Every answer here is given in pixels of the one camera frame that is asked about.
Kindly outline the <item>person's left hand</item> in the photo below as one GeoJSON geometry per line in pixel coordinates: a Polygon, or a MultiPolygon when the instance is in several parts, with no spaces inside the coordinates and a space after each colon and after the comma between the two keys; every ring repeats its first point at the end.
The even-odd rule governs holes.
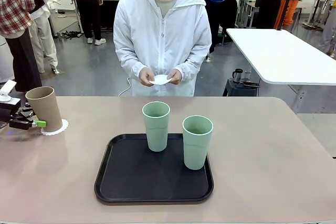
{"type": "Polygon", "coordinates": [[[169,83],[174,84],[174,85],[178,85],[182,80],[182,74],[179,70],[173,69],[169,73],[167,79],[169,80],[169,83]]]}

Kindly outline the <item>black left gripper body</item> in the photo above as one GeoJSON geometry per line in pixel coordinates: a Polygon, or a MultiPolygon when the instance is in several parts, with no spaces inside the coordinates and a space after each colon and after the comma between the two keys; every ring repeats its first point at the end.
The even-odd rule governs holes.
{"type": "Polygon", "coordinates": [[[15,114],[19,108],[20,100],[1,101],[1,126],[5,126],[11,119],[11,115],[15,114]]]}

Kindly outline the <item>person's right hand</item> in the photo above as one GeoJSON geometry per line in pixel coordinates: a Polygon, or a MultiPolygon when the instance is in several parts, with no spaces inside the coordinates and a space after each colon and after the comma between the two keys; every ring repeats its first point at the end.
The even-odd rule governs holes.
{"type": "Polygon", "coordinates": [[[149,68],[145,67],[140,71],[139,79],[142,85],[151,87],[153,86],[152,82],[154,81],[154,74],[149,68]]]}

